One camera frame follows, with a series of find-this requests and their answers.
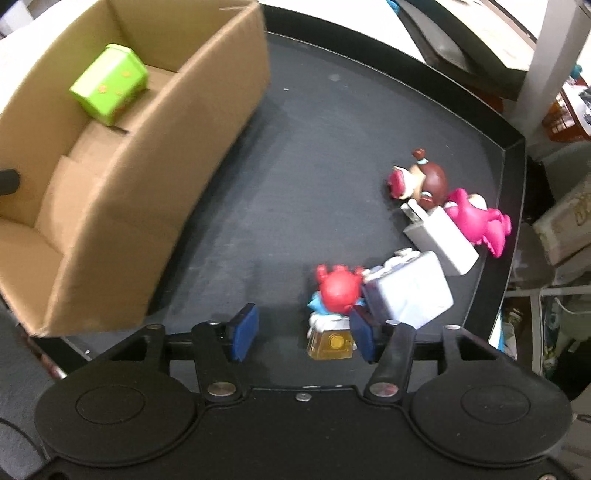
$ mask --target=orange container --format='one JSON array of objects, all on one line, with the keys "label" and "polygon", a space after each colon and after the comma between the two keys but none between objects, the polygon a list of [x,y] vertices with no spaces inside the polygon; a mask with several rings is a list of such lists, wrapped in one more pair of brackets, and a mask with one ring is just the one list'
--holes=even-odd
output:
[{"label": "orange container", "polygon": [[591,140],[591,126],[583,126],[582,122],[586,121],[581,115],[580,98],[570,91],[572,88],[568,84],[564,85],[542,120],[542,126],[553,142]]}]

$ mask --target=green box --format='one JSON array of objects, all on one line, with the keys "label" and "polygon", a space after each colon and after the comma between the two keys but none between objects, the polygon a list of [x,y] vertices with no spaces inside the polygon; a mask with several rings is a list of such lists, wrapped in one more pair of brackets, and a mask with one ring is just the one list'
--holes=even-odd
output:
[{"label": "green box", "polygon": [[130,48],[112,43],[70,91],[90,116],[109,126],[147,86],[148,70],[138,56]]}]

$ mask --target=metal screw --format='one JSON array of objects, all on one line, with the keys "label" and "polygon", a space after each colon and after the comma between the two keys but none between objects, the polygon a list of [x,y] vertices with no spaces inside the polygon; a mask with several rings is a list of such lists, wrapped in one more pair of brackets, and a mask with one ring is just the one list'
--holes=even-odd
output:
[{"label": "metal screw", "polygon": [[207,391],[214,397],[229,397],[236,393],[236,385],[230,382],[214,382],[208,386]]},{"label": "metal screw", "polygon": [[312,395],[310,395],[309,393],[306,392],[300,392],[295,394],[295,399],[297,401],[310,401],[312,400]]},{"label": "metal screw", "polygon": [[393,383],[377,382],[369,387],[369,391],[376,397],[393,397],[398,393],[398,387]]}]

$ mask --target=yellow transparent block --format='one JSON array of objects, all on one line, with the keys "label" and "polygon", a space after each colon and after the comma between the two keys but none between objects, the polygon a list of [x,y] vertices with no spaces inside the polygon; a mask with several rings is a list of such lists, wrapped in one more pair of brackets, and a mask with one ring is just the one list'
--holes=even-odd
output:
[{"label": "yellow transparent block", "polygon": [[314,360],[338,360],[353,356],[353,337],[348,330],[313,330],[308,355]]}]

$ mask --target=brown toy figure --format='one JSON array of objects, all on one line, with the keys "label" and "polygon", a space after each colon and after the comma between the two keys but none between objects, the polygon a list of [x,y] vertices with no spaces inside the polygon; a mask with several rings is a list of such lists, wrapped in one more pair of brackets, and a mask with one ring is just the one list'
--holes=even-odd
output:
[{"label": "brown toy figure", "polygon": [[425,210],[443,205],[447,197],[447,179],[443,169],[425,158],[419,148],[413,152],[417,162],[408,170],[394,167],[388,177],[392,198],[414,198]]}]

